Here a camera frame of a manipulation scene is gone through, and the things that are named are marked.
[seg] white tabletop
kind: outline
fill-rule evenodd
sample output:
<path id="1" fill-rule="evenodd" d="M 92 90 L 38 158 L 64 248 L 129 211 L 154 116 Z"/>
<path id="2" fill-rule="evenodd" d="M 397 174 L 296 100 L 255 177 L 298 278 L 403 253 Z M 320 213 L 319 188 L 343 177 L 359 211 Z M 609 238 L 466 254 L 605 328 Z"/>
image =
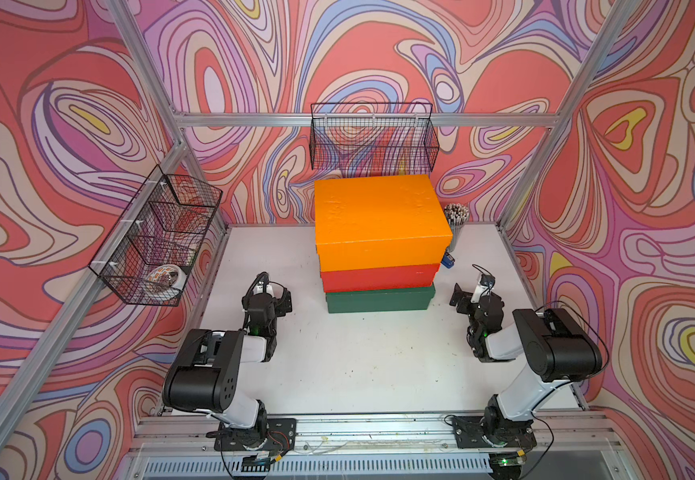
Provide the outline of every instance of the white tabletop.
<path id="1" fill-rule="evenodd" d="M 314 239 L 312 226 L 233 228 L 200 325 L 239 329 L 240 298 L 262 271 L 291 291 L 294 312 L 278 320 L 273 359 L 241 364 L 238 377 L 238 388 L 270 414 L 479 410 L 525 365 L 523 356 L 506 363 L 473 357 L 467 316 L 449 306 L 455 282 L 473 291 L 476 263 L 496 277 L 505 325 L 513 309 L 532 307 L 494 225 L 465 225 L 457 263 L 441 266 L 430 307 L 407 312 L 328 313 Z M 544 408 L 579 409 L 569 387 Z"/>

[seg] wire basket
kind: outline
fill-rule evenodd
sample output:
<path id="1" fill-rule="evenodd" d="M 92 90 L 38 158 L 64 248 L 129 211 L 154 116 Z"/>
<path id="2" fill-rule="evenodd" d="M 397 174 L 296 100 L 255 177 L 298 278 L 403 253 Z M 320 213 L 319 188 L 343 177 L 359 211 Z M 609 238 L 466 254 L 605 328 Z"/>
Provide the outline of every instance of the wire basket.
<path id="1" fill-rule="evenodd" d="M 92 270 L 128 304 L 177 306 L 221 198 L 202 180 L 162 174 L 102 270 Z"/>
<path id="2" fill-rule="evenodd" d="M 310 166 L 343 177 L 429 174 L 439 144 L 428 102 L 315 103 Z"/>

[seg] vent grille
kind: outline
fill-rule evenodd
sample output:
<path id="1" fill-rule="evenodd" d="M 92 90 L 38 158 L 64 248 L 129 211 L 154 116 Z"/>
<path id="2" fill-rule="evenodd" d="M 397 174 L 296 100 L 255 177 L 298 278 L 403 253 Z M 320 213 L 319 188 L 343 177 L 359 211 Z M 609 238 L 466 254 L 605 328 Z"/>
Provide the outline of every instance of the vent grille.
<path id="1" fill-rule="evenodd" d="M 256 476 L 259 472 L 242 472 L 240 457 L 225 456 L 233 476 Z M 286 456 L 270 469 L 270 476 L 291 475 L 413 475 L 429 473 L 491 473 L 489 454 L 387 454 L 387 455 L 318 455 Z M 224 473 L 219 457 L 151 458 L 144 470 L 145 478 L 212 477 Z"/>

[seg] colorful wall panel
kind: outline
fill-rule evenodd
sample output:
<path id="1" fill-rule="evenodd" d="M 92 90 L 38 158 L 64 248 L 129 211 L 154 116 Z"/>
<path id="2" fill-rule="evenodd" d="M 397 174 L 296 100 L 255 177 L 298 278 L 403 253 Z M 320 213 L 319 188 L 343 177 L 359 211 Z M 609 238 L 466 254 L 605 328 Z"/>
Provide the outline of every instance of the colorful wall panel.
<path id="1" fill-rule="evenodd" d="M 0 2 L 0 393 L 170 147 L 100 2 L 52 5 Z"/>
<path id="2" fill-rule="evenodd" d="M 430 174 L 443 204 L 468 204 L 472 220 L 496 221 L 544 128 L 440 128 Z M 208 180 L 224 191 L 229 223 L 312 223 L 313 183 L 340 172 L 310 168 L 309 128 L 191 128 L 185 131 Z"/>
<path id="3" fill-rule="evenodd" d="M 605 338 L 585 395 L 643 478 L 695 479 L 695 1 L 644 1 L 509 235 Z"/>
<path id="4" fill-rule="evenodd" d="M 217 245 L 209 229 L 179 306 L 104 290 L 1 452 L 0 480 L 113 477 L 158 404 Z"/>
<path id="5" fill-rule="evenodd" d="M 133 3 L 174 106 L 195 113 L 420 98 L 441 112 L 553 112 L 610 8 L 601 0 Z"/>

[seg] tape roll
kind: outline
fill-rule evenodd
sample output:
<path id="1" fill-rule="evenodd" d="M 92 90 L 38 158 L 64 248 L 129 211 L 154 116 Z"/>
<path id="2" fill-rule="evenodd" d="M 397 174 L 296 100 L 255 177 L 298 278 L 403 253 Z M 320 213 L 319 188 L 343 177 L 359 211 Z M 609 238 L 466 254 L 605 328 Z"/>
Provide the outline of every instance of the tape roll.
<path id="1" fill-rule="evenodd" d="M 161 265 L 148 275 L 144 292 L 156 300 L 169 300 L 177 296 L 188 276 L 174 264 Z"/>

